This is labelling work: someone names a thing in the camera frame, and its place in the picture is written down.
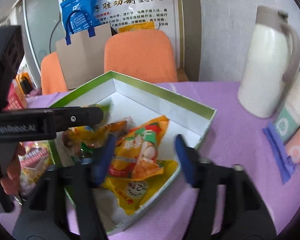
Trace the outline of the person's left hand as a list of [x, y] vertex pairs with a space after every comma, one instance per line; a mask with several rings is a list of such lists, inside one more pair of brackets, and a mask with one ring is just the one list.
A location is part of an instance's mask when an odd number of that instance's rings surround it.
[[19, 156], [25, 155], [25, 148], [21, 143], [17, 145], [14, 157], [7, 168], [7, 176], [2, 177], [0, 183], [7, 195], [16, 195], [20, 189], [20, 161]]

